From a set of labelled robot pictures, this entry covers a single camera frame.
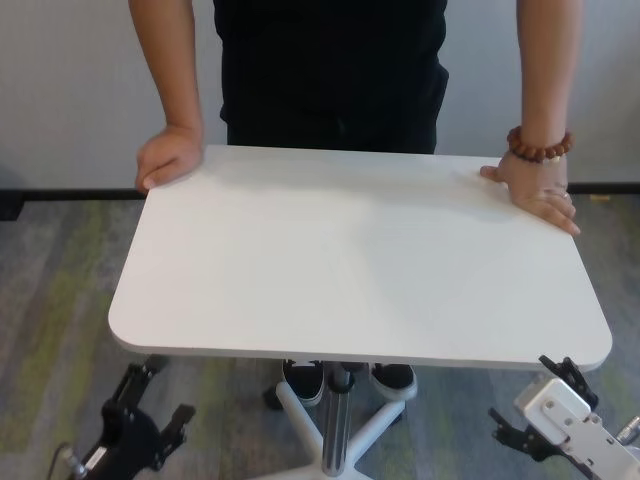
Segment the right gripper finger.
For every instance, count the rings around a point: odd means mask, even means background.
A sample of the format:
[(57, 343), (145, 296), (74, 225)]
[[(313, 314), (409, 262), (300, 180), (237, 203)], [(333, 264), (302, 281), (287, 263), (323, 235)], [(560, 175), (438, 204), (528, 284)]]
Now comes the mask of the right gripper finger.
[(551, 374), (563, 380), (589, 406), (599, 404), (599, 397), (591, 390), (585, 377), (570, 357), (555, 363), (546, 355), (541, 355), (539, 361)]
[(495, 440), (503, 446), (526, 454), (536, 462), (545, 460), (544, 440), (531, 425), (519, 430), (494, 408), (490, 408), (488, 413), (496, 423), (496, 429), (492, 434)]

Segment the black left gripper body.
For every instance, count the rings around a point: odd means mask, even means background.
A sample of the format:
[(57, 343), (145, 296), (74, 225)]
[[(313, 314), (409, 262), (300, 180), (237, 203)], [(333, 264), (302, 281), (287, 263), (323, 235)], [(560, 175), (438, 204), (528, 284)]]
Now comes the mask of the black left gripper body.
[(78, 479), (134, 479), (162, 469), (160, 431), (149, 415), (107, 400), (101, 416), (101, 436), (82, 459)]

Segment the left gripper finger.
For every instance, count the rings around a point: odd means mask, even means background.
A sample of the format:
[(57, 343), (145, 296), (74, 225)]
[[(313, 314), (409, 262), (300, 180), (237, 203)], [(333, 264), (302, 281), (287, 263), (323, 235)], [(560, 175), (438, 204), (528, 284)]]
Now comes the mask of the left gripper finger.
[(180, 404), (174, 411), (170, 422), (160, 432), (163, 450), (176, 450), (186, 441), (186, 425), (195, 415), (195, 408), (191, 405)]
[(136, 407), (151, 380), (162, 370), (161, 355), (151, 355), (142, 364), (129, 364), (111, 400), (118, 407)]

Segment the person's left hand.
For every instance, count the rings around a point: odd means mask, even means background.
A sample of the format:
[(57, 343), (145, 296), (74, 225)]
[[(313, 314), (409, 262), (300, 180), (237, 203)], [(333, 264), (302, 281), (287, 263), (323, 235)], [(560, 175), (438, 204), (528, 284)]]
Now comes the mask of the person's left hand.
[(571, 236), (581, 233), (576, 208), (568, 193), (567, 158), (533, 163), (507, 152), (497, 166), (483, 166), (480, 175), (505, 184), (511, 202)]

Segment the person's right hand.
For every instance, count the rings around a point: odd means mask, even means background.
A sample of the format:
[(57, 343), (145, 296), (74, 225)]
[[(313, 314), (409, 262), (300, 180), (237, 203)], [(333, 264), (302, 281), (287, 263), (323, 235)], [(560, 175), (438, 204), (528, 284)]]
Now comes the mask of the person's right hand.
[(196, 169), (202, 158), (200, 131), (167, 125), (149, 139), (137, 154), (136, 189), (147, 194), (157, 186), (177, 180)]

